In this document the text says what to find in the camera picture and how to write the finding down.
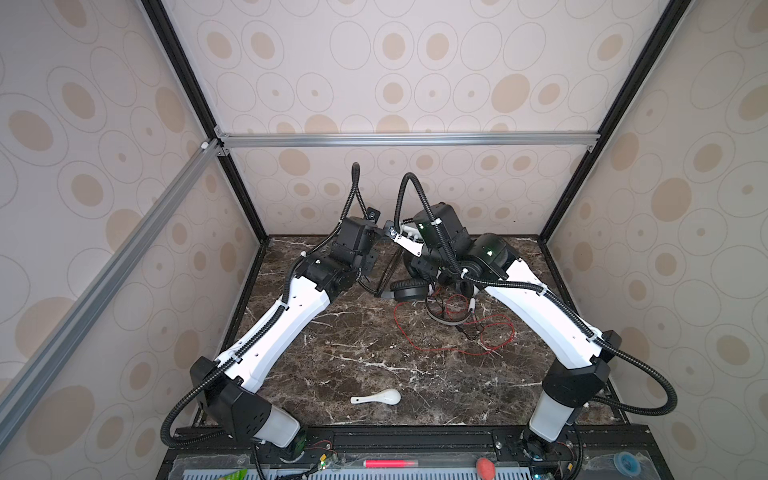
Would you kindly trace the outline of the black blue headphones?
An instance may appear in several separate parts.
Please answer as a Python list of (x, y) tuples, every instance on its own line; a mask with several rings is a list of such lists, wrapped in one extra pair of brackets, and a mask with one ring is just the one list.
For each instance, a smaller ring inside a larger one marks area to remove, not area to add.
[[(473, 298), (477, 288), (471, 283), (454, 277), (448, 270), (448, 264), (435, 262), (427, 257), (426, 246), (421, 257), (414, 257), (395, 244), (395, 254), (385, 267), (384, 273), (374, 288), (374, 295), (379, 298), (394, 299), (398, 302), (422, 300), (439, 287), (451, 287), (455, 292)], [(408, 278), (392, 280), (397, 265), (401, 263)]]

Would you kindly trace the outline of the white black headphones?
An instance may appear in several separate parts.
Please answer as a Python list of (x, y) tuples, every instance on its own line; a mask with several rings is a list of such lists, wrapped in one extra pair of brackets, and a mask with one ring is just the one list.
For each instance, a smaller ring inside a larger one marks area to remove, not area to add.
[(476, 319), (475, 299), (460, 293), (445, 297), (438, 290), (426, 297), (424, 307), (431, 320), (444, 326), (459, 327)]

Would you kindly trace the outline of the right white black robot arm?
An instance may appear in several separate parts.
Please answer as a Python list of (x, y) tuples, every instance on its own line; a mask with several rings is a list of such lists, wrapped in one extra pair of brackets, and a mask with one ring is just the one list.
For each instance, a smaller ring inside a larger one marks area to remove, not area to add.
[[(526, 428), (528, 442), (554, 443), (572, 425), (584, 404), (595, 401), (626, 413), (664, 416), (678, 395), (660, 372), (621, 350), (614, 331), (590, 325), (549, 287), (503, 238), (486, 233), (471, 238), (453, 207), (430, 204), (418, 177), (406, 173), (396, 198), (391, 238), (409, 252), (409, 273), (430, 286), (451, 285), (467, 297), (484, 291), (509, 308), (554, 353), (543, 391)], [(664, 391), (659, 407), (639, 407), (601, 396), (618, 358), (644, 372)]]

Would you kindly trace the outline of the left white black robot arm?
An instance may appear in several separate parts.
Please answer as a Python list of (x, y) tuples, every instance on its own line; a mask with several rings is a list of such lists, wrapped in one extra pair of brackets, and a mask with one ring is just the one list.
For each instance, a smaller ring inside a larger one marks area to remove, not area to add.
[[(265, 442), (299, 457), (307, 435), (301, 423), (259, 395), (270, 370), (298, 334), (338, 296), (368, 274), (376, 261), (375, 223), (349, 214), (361, 202), (361, 168), (351, 168), (351, 188), (334, 230), (289, 267), (280, 297), (235, 344), (213, 360), (199, 358), (190, 370), (193, 387), (171, 409), (160, 428), (170, 448), (184, 448), (228, 435), (239, 444)], [(196, 437), (177, 437), (176, 418), (198, 402), (219, 425)]]

